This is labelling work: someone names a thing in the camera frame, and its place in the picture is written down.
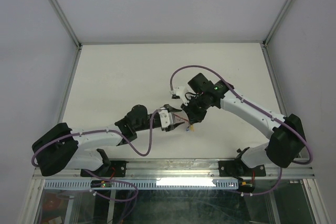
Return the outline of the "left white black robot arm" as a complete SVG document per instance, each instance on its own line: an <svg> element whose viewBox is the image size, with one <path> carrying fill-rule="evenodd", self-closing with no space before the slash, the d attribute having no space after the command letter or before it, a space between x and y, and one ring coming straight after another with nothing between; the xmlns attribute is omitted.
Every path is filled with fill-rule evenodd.
<svg viewBox="0 0 336 224"><path fill-rule="evenodd" d="M45 177L64 169L87 169L99 176L110 170L105 146L130 146L138 155L149 155L150 148L141 153L131 143L141 131L149 132L149 145L153 143L153 130L169 132L181 123L175 118L179 110L165 104L149 114L143 105L135 105L122 119L102 129L74 129L67 123L58 123L32 145L31 163Z"/></svg>

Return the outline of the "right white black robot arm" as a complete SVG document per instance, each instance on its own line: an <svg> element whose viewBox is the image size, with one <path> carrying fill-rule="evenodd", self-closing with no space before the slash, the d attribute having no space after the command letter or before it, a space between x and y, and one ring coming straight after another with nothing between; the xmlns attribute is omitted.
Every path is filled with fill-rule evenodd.
<svg viewBox="0 0 336 224"><path fill-rule="evenodd" d="M230 90L222 80L212 83L202 73L193 77L188 85L194 91L181 106L191 124L204 120L210 107L230 112L259 130L268 139L256 147L246 147L238 152L227 171L234 176L247 175L253 168L275 164L287 168L304 148L305 134L301 119L295 114L263 114L255 104L248 105Z"/></svg>

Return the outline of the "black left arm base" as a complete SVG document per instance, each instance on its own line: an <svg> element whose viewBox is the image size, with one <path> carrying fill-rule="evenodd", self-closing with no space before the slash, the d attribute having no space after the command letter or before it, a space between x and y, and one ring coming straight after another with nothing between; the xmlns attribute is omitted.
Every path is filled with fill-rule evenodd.
<svg viewBox="0 0 336 224"><path fill-rule="evenodd" d="M92 171L92 173L100 177L110 177L113 175L114 177L122 178L125 177L127 164L128 162L124 160L110 160L109 165L103 165L97 170Z"/></svg>

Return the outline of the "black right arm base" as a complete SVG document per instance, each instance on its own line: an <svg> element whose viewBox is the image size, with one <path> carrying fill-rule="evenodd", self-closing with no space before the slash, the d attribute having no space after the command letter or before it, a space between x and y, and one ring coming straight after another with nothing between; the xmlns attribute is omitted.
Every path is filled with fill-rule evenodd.
<svg viewBox="0 0 336 224"><path fill-rule="evenodd" d="M243 177L256 178L266 176L266 169L264 165L249 168L241 161L235 160L218 161L218 171L220 177L233 177L236 179L242 179Z"/></svg>

